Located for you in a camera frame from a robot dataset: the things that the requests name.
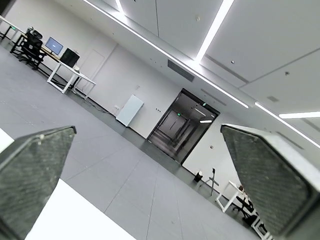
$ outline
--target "floor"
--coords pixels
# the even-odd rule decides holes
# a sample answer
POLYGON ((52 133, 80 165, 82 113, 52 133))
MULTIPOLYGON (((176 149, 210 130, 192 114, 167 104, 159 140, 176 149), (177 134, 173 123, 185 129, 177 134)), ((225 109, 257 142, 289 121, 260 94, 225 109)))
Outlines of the floor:
POLYGON ((167 155, 2 47, 0 85, 0 128, 13 138, 76 126, 61 178, 137 240, 259 239, 167 155))

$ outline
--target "office chair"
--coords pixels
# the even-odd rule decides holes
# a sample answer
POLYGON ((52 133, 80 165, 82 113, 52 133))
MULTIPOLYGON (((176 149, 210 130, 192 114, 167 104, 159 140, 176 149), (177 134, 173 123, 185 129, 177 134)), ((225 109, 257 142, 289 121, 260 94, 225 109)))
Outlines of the office chair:
POLYGON ((33 70, 37 70, 38 66, 44 60, 46 55, 41 52, 41 46, 43 42, 40 40, 42 35, 38 32, 27 32, 27 38, 21 43, 21 51, 17 55, 19 62, 26 61, 26 64, 30 64, 33 70))
POLYGON ((244 197, 243 199, 241 199, 239 196, 236 197, 236 199, 242 204, 241 207, 239 206, 235 206, 232 211, 237 210, 238 212, 242 212, 243 214, 243 219, 248 219, 250 217, 250 215, 245 211, 245 208, 249 211, 249 213, 252 213, 255 209, 254 209, 254 205, 252 204, 252 202, 248 199, 248 203, 246 202, 246 197, 244 197))

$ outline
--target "ceiling light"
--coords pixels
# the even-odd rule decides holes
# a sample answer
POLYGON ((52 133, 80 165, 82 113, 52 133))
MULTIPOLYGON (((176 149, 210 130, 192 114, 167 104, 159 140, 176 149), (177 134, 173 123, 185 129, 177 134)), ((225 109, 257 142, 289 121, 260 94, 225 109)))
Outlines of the ceiling light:
POLYGON ((300 113, 284 113, 284 114, 279 114, 279 117, 282 119, 320 118, 320 111, 300 112, 300 113))
POLYGON ((116 2, 116 5, 119 9, 119 12, 122 13, 123 15, 125 15, 125 12, 124 12, 124 9, 122 8, 120 0, 115 0, 115 2, 116 2))
POLYGON ((286 125, 288 128, 290 128, 291 130, 295 131, 297 134, 299 134, 301 137, 303 137, 304 139, 306 139, 307 141, 309 141, 310 143, 312 143, 313 145, 315 145, 317 148, 320 149, 320 145, 318 143, 316 143, 315 141, 313 141, 311 138, 309 138, 308 136, 306 136, 305 134, 303 134, 301 131, 299 131, 298 129, 296 129, 295 127, 291 126, 289 123, 287 123, 286 121, 282 120, 280 117, 278 117, 277 115, 275 115, 274 113, 272 113, 271 111, 269 111, 268 109, 266 109, 265 107, 263 107, 262 105, 260 105, 258 102, 255 102, 255 105, 262 109, 263 111, 265 111, 267 114, 271 115, 272 117, 274 117, 275 119, 277 119, 279 122, 283 123, 284 125, 286 125))
POLYGON ((201 124, 210 124, 212 123, 212 120, 202 120, 200 121, 201 124))
POLYGON ((221 93, 227 95, 229 98, 231 98, 232 100, 236 101, 238 104, 242 105, 243 107, 245 107, 246 109, 249 108, 249 106, 247 104, 245 104, 244 102, 240 101, 239 99, 237 99, 236 97, 232 96, 230 93, 226 92, 225 90, 223 90, 221 87, 219 87, 218 85, 214 84, 213 82, 211 82, 210 80, 208 80, 207 78, 205 78, 203 75, 201 75, 200 73, 196 72, 195 70, 193 70, 192 68, 188 67, 187 65, 185 65, 183 62, 179 61, 178 59, 176 59, 175 57, 171 56, 169 53, 167 53, 166 51, 162 50, 160 47, 158 47, 157 45, 155 45, 154 43, 150 42, 148 39, 144 38, 143 36, 141 36, 139 33, 137 33, 136 31, 132 30, 130 27, 128 27, 127 25, 125 25, 123 22, 121 22, 120 20, 118 20, 117 18, 115 18, 114 16, 112 16, 111 14, 101 10, 99 7, 97 7, 96 5, 94 5, 93 3, 89 2, 88 0, 82 0, 85 3, 89 4, 91 7, 93 7, 94 9, 98 10, 100 13, 104 14, 105 16, 107 16, 108 18, 110 18, 111 20, 115 21, 116 23, 118 23, 119 25, 121 25, 122 27, 124 27, 125 29, 127 29, 129 32, 131 32, 132 34, 136 35, 138 38, 140 38, 141 40, 143 40, 144 42, 146 42, 147 44, 149 44, 151 47, 155 48, 156 50, 158 50, 160 53, 162 53, 163 55, 167 56, 170 60, 172 60, 173 62, 175 62, 176 64, 179 64, 180 66, 182 66, 183 68, 185 68, 187 71, 189 71, 190 73, 194 74, 195 76, 197 76, 198 78, 200 78, 201 80, 205 81, 207 84, 209 84, 210 86, 214 87, 215 89, 217 89, 218 91, 220 91, 221 93))
POLYGON ((213 23, 202 43, 202 46, 195 58, 196 62, 200 62, 204 55, 206 54, 206 51, 208 50, 212 40, 214 39, 215 35, 217 34, 222 22, 224 21, 227 13, 229 12, 229 9, 231 8, 232 4, 234 3, 234 0, 224 0, 219 8, 218 13, 216 14, 213 23))
POLYGON ((206 116, 202 111, 200 111, 200 110, 198 110, 196 108, 194 108, 194 110, 196 110, 198 113, 202 114, 203 116, 206 116))

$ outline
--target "door frame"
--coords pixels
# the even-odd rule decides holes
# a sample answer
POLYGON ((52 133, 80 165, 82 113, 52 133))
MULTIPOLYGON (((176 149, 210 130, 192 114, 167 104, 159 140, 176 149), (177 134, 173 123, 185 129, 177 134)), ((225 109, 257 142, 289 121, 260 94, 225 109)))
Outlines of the door frame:
POLYGON ((184 164, 184 162, 186 161, 186 159, 188 158, 188 156, 190 155, 190 153, 194 150, 194 148, 197 146, 198 142, 202 139, 202 137, 205 135, 205 133, 207 132, 207 130, 210 128, 211 124, 217 119, 217 117, 220 115, 220 112, 216 109, 214 109, 213 107, 211 107, 210 105, 206 104, 205 101, 201 100, 200 98, 198 98, 197 96, 193 95, 191 92, 189 92, 188 90, 186 90, 185 88, 182 88, 181 92, 179 92, 178 96, 173 100, 173 102, 171 103, 171 105, 168 107, 168 109, 165 111, 165 113, 163 114, 163 116, 160 118, 160 120, 158 121, 158 123, 155 125, 155 127, 153 128, 153 130, 151 131, 151 133, 149 134, 149 136, 147 137, 147 140, 150 140, 150 137, 152 136, 152 134, 155 132, 155 130, 158 128, 159 124, 162 123, 162 121, 164 120, 164 118, 169 114, 169 111, 172 110, 172 106, 173 104, 179 99, 179 97, 184 94, 187 97, 191 98, 192 100, 194 100, 196 103, 198 103, 199 105, 201 105, 203 108, 207 109, 208 111, 210 111, 212 113, 212 115, 214 116, 213 121, 207 126, 207 128, 203 131, 203 133, 201 134, 201 136, 198 138, 198 140, 194 143, 194 145, 192 146, 192 148, 188 151, 188 153, 186 154, 186 156, 183 158, 183 160, 180 162, 181 166, 184 164))

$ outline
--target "ceiling vent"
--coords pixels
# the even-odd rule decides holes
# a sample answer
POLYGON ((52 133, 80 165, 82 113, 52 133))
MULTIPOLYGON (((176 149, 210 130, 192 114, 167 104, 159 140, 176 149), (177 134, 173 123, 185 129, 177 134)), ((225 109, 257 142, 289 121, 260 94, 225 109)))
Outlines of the ceiling vent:
POLYGON ((320 133, 320 127, 309 121, 308 119, 302 119, 306 124, 308 124, 310 127, 312 127, 314 130, 320 133))
POLYGON ((173 61, 168 60, 168 67, 176 73, 180 74, 185 79, 189 80, 190 82, 192 82, 195 79, 195 76, 193 76, 191 73, 187 72, 183 68, 179 67, 173 61))
POLYGON ((279 99, 274 96, 267 96, 266 98, 269 99, 273 103, 279 102, 279 99))
POLYGON ((219 100, 218 98, 212 96, 209 92, 207 92, 206 90, 201 88, 201 91, 204 92, 205 94, 207 94, 208 96, 210 96, 211 98, 213 98, 214 100, 216 100, 218 103, 221 103, 223 106, 227 106, 227 104, 225 104, 223 101, 219 100))
POLYGON ((297 148, 301 149, 301 150, 305 150, 302 146, 300 146, 298 143, 292 141, 290 138, 288 138, 286 135, 283 135, 281 132, 276 131, 277 134, 279 134, 281 137, 283 137, 284 139, 288 140, 290 143, 292 143, 293 145, 295 145, 297 148))

